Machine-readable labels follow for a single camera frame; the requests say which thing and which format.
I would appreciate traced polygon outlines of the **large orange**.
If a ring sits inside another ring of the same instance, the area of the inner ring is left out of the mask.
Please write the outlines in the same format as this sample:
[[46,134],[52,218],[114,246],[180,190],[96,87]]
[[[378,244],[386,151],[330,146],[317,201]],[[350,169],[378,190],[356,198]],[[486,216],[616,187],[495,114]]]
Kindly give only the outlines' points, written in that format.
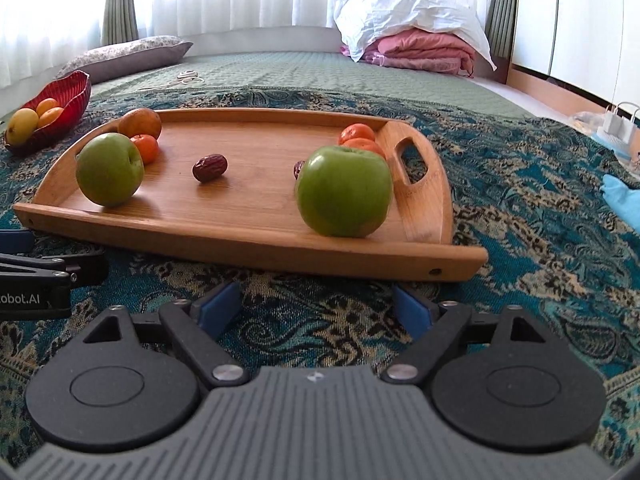
[[162,120],[155,110],[136,108],[119,119],[117,131],[128,138],[147,134],[158,139],[162,132]]

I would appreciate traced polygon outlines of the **orange fruit in bowl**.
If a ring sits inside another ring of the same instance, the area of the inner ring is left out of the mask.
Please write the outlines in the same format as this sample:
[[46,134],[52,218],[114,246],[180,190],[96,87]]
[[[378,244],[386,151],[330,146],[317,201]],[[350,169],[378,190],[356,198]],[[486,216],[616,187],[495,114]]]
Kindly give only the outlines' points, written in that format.
[[49,110],[52,110],[52,108],[57,108],[59,106],[60,106],[60,103],[56,99],[53,99],[53,98],[43,99],[37,104],[36,113],[38,114],[39,117],[41,117],[43,114],[46,114]]
[[46,114],[39,117],[37,128],[43,128],[52,124],[52,122],[55,122],[63,112],[63,107],[52,108],[52,110],[49,110]]

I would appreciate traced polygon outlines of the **left green apple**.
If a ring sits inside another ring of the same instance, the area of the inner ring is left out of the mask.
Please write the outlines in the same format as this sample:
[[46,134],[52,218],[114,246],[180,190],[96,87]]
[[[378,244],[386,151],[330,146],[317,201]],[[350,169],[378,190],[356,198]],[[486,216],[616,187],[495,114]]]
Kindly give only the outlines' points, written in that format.
[[103,133],[76,157],[76,181],[88,200],[104,207],[126,203],[144,177],[141,155],[123,134]]

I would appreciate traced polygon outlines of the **small tangerine back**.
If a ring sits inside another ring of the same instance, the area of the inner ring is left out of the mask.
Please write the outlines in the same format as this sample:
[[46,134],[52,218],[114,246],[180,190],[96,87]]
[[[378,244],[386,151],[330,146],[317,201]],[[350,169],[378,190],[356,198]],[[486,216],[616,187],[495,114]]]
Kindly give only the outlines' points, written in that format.
[[338,136],[338,144],[343,145],[352,139],[366,139],[375,141],[375,132],[371,127],[361,122],[346,127]]

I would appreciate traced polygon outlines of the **wooden serving tray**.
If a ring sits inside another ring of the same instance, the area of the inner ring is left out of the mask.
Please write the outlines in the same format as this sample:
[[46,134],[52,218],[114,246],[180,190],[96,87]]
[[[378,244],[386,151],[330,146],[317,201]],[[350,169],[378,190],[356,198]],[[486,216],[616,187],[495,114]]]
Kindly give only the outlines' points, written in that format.
[[[79,191],[80,145],[54,163],[34,198],[14,207],[29,228],[165,256],[299,273],[460,282],[487,261],[485,248],[454,244],[449,183],[433,145],[400,120],[372,117],[395,185],[385,222],[363,238],[309,229],[294,198],[293,167],[335,142],[349,114],[269,108],[194,108],[160,115],[160,157],[136,194],[114,209]],[[203,157],[228,169],[193,177]]]

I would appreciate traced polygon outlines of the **right green apple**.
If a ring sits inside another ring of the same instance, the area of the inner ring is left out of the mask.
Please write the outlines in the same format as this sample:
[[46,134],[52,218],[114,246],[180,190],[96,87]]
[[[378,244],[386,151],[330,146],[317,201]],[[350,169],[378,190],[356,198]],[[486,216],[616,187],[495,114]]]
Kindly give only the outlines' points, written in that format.
[[299,170],[296,206],[314,232],[333,237],[366,237],[384,223],[393,198],[393,179],[378,154],[324,146]]

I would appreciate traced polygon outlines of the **left green curtain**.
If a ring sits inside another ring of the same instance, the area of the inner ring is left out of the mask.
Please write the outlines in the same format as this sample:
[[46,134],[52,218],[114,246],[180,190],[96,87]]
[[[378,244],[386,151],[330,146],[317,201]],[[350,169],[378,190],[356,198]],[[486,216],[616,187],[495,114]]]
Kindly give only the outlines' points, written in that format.
[[122,44],[139,38],[134,0],[105,0],[102,44]]

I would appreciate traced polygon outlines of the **green apple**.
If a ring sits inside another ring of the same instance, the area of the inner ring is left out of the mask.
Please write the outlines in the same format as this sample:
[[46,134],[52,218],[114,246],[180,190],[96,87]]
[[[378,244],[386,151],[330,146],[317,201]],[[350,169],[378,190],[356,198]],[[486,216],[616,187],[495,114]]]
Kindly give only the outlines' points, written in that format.
[[104,207],[126,203],[144,177],[141,155],[123,134],[103,133],[76,157],[76,181],[88,200]]
[[378,154],[324,146],[299,170],[296,206],[314,232],[333,237],[366,237],[384,223],[393,198],[393,179]]

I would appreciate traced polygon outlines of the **green curtain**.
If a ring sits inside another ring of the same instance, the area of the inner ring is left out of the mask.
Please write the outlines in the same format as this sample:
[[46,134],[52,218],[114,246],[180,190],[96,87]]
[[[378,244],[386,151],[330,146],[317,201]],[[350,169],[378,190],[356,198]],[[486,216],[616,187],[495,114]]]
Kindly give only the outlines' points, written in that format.
[[139,38],[134,0],[105,0],[102,44],[122,44]]
[[490,0],[485,32],[494,58],[510,58],[518,0]]

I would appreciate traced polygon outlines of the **white crumpled duvet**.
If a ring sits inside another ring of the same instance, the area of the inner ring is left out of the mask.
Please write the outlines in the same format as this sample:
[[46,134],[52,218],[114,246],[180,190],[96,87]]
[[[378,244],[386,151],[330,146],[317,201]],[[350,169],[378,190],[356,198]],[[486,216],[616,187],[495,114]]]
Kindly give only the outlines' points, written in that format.
[[334,23],[355,62],[376,40],[412,28],[436,34],[450,32],[486,62],[494,62],[475,11],[450,0],[337,0]]

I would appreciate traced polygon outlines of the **orange fruit in bowl back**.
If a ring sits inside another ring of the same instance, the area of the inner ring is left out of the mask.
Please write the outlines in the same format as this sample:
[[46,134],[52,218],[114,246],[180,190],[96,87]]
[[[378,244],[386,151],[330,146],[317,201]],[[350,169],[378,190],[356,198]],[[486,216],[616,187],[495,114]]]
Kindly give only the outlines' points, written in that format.
[[37,104],[36,113],[38,114],[39,117],[41,117],[43,114],[46,114],[49,110],[52,110],[52,108],[57,108],[59,106],[60,106],[60,103],[56,99],[53,99],[53,98],[43,99]]

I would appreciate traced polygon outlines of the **right green curtain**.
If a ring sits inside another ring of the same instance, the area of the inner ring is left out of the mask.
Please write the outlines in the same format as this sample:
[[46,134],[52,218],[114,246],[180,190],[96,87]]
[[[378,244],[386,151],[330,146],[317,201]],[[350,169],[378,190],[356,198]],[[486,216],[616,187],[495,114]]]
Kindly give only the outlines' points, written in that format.
[[518,0],[490,0],[485,32],[494,58],[510,58]]

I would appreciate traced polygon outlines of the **grey floral pillow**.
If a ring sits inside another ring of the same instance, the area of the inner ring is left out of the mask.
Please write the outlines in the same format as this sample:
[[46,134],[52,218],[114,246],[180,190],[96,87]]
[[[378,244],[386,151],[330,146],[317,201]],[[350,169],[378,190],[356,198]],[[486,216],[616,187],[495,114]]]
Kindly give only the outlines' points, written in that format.
[[193,46],[177,36],[152,36],[88,50],[66,63],[56,74],[62,79],[76,70],[92,84],[177,64]]

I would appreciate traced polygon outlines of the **yellow fruit in bowl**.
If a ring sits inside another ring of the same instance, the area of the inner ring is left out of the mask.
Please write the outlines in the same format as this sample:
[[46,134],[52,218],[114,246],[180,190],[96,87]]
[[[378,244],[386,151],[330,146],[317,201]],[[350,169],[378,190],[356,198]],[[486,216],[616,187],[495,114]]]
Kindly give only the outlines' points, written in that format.
[[20,108],[9,120],[6,127],[6,143],[11,146],[25,144],[37,129],[39,116],[31,108]]

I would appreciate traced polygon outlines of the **red date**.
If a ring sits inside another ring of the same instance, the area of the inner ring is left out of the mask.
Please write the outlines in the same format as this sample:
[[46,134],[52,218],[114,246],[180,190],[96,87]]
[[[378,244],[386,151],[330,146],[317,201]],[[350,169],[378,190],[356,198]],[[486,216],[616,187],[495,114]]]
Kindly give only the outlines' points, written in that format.
[[193,177],[201,183],[207,183],[224,175],[228,169],[228,160],[221,154],[210,154],[201,158],[192,168]]
[[304,160],[299,160],[298,162],[295,163],[294,168],[293,168],[293,174],[294,174],[294,178],[298,179],[300,173],[302,172],[302,169],[305,166],[305,161]]

